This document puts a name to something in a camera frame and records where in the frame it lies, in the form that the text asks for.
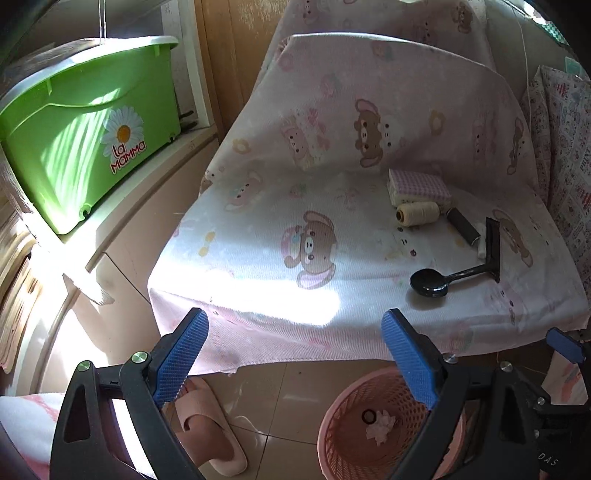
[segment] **white cabinet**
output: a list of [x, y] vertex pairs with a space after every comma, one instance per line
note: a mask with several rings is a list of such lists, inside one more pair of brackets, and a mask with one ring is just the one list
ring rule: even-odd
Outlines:
[[106, 249], [113, 263], [147, 300], [148, 277], [174, 229], [197, 200], [201, 178], [218, 146], [217, 139], [209, 142], [178, 169]]
[[97, 306], [79, 295], [66, 313], [46, 363], [40, 392], [66, 391], [76, 365], [96, 367], [124, 363], [134, 352], [149, 352], [160, 339], [150, 304], [103, 255], [93, 273], [115, 299]]

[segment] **bear print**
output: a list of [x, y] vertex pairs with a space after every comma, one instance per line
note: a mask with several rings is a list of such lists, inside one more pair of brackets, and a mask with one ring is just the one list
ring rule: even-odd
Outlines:
[[523, 237], [515, 225], [515, 222], [511, 220], [511, 217], [505, 212], [496, 208], [492, 211], [492, 215], [501, 224], [501, 232], [509, 242], [509, 246], [511, 247], [511, 250], [513, 250], [513, 253], [519, 253], [521, 261], [528, 267], [531, 267], [534, 264], [534, 257], [532, 257], [530, 251], [527, 250]]
[[281, 252], [287, 268], [301, 264], [297, 285], [306, 290], [325, 286], [336, 271], [337, 241], [335, 226], [326, 215], [308, 210], [304, 213], [306, 225], [288, 228], [281, 240]]
[[429, 27], [428, 20], [420, 25], [413, 25], [411, 39], [432, 47], [437, 44], [437, 34]]
[[452, 20], [457, 23], [459, 33], [468, 34], [472, 31], [472, 16], [472, 10], [464, 2], [458, 3], [452, 10]]
[[465, 322], [455, 326], [448, 339], [449, 353], [460, 355], [468, 351], [474, 341], [474, 330]]
[[504, 280], [492, 285], [490, 293], [485, 296], [485, 304], [497, 313], [508, 314], [513, 326], [518, 325], [527, 313], [521, 297]]
[[312, 23], [318, 20], [320, 10], [318, 9], [317, 0], [304, 0], [304, 13], [302, 17], [306, 25], [312, 25]]
[[383, 147], [392, 147], [392, 124], [382, 123], [378, 108], [369, 100], [358, 99], [355, 109], [359, 113], [353, 124], [358, 135], [355, 148], [361, 152], [361, 166], [373, 167], [382, 161]]
[[291, 115], [282, 124], [281, 133], [291, 149], [291, 156], [295, 164], [302, 169], [311, 166], [313, 160], [310, 155], [310, 147], [308, 146], [306, 135], [297, 125], [294, 115]]
[[521, 157], [521, 147], [525, 144], [523, 135], [523, 122], [519, 117], [515, 118], [515, 132], [513, 133], [513, 149], [509, 152], [509, 166], [507, 167], [507, 175], [513, 175], [517, 171], [517, 164]]
[[472, 158], [476, 165], [486, 163], [486, 115], [479, 115], [472, 124]]
[[371, 42], [371, 51], [374, 56], [380, 60], [391, 61], [394, 59], [392, 55], [392, 47], [390, 42], [382, 40], [373, 40]]
[[228, 212], [242, 210], [252, 203], [261, 192], [262, 187], [262, 178], [255, 171], [250, 171], [247, 181], [232, 191], [225, 209]]

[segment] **floor tile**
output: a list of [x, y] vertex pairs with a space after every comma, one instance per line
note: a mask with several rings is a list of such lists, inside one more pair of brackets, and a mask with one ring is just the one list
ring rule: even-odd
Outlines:
[[[238, 442], [242, 446], [242, 450], [248, 459], [248, 468], [240, 475], [233, 476], [236, 480], [255, 480], [259, 465], [261, 464], [262, 453], [265, 451], [265, 442], [267, 435], [250, 432], [238, 427], [232, 427], [232, 431]], [[206, 480], [226, 480], [228, 477], [217, 473], [213, 467], [208, 463], [202, 465], [199, 469]]]
[[363, 375], [393, 364], [383, 360], [288, 363], [270, 435], [315, 444], [320, 422], [335, 398]]
[[203, 378], [216, 394], [230, 425], [267, 434], [284, 372], [285, 363], [249, 365], [232, 375]]
[[316, 445], [269, 437], [256, 480], [326, 480]]

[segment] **pink bear print fabric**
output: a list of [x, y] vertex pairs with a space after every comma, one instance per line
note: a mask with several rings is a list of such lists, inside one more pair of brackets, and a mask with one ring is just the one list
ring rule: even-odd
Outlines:
[[525, 145], [524, 125], [521, 118], [515, 118], [515, 132], [513, 133], [513, 145], [509, 152], [509, 166], [507, 167], [507, 175], [513, 175], [517, 171], [519, 159], [524, 155]]
[[337, 241], [335, 226], [326, 215], [308, 210], [306, 224], [288, 228], [281, 240], [285, 266], [303, 268], [297, 285], [306, 290], [320, 288], [335, 276]]
[[357, 132], [355, 148], [361, 153], [359, 164], [369, 168], [382, 161], [384, 152], [396, 148], [400, 134], [396, 132], [395, 120], [391, 116], [380, 116], [378, 108], [369, 100], [355, 102], [358, 118], [353, 124]]
[[326, 126], [318, 118], [318, 110], [297, 110], [281, 124], [281, 135], [291, 150], [298, 168], [308, 170], [322, 163], [330, 148]]
[[496, 137], [498, 134], [497, 113], [479, 111], [472, 124], [472, 157], [474, 165], [485, 166], [487, 158], [496, 154]]
[[238, 212], [244, 209], [255, 200], [262, 188], [263, 182], [261, 176], [255, 171], [250, 171], [246, 182], [235, 188], [230, 194], [226, 210]]
[[[571, 254], [534, 194], [528, 122], [493, 71], [486, 16], [471, 1], [288, 3], [258, 83], [207, 167], [209, 187], [150, 276], [162, 332], [191, 306], [225, 309], [192, 374], [293, 359], [390, 358], [380, 319], [394, 306], [437, 346], [461, 355], [586, 324], [589, 304], [573, 262], [573, 254], [588, 257], [584, 173], [564, 176], [564, 193], [553, 196]], [[419, 41], [408, 40], [414, 25]], [[429, 45], [434, 38], [437, 48]], [[570, 119], [577, 90], [560, 91]], [[562, 135], [559, 149], [570, 144]], [[575, 146], [579, 168], [586, 146]], [[483, 275], [453, 284], [446, 301], [417, 300], [413, 272], [450, 274], [473, 267], [477, 255], [444, 217], [401, 227], [387, 189], [390, 168], [442, 177], [472, 224], [497, 219], [505, 283]], [[217, 280], [211, 268], [233, 276]], [[247, 337], [241, 322], [252, 327]]]
[[523, 300], [505, 280], [491, 285], [491, 291], [485, 297], [485, 304], [508, 319], [513, 326], [519, 326], [524, 315], [527, 314]]

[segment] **pink basket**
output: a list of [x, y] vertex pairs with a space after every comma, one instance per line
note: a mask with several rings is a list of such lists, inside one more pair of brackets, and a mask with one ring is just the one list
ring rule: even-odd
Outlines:
[[[388, 440], [380, 446], [367, 440], [364, 410], [386, 410], [397, 418]], [[427, 417], [425, 406], [413, 398], [397, 367], [372, 372], [345, 389], [330, 406], [318, 435], [320, 468], [327, 480], [382, 480], [396, 466]], [[464, 414], [457, 424], [449, 452], [434, 479], [454, 464], [465, 435]]]

